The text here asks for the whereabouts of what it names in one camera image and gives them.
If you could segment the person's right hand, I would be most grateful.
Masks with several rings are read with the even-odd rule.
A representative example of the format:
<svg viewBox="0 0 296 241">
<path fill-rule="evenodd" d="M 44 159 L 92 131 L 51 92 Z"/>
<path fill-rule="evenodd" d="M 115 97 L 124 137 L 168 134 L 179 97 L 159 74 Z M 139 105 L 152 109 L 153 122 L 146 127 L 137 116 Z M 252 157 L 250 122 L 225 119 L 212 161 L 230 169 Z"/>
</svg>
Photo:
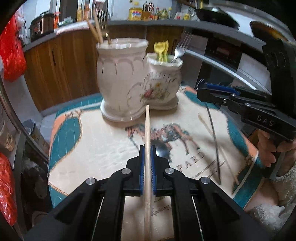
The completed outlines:
<svg viewBox="0 0 296 241">
<path fill-rule="evenodd" d="M 258 150 L 261 162 L 266 167 L 271 167 L 276 162 L 274 153 L 285 153 L 284 160 L 281 164 L 281 173 L 287 173 L 295 164 L 295 140 L 292 142 L 281 142 L 277 147 L 270 139 L 270 134 L 258 130 Z"/>
</svg>

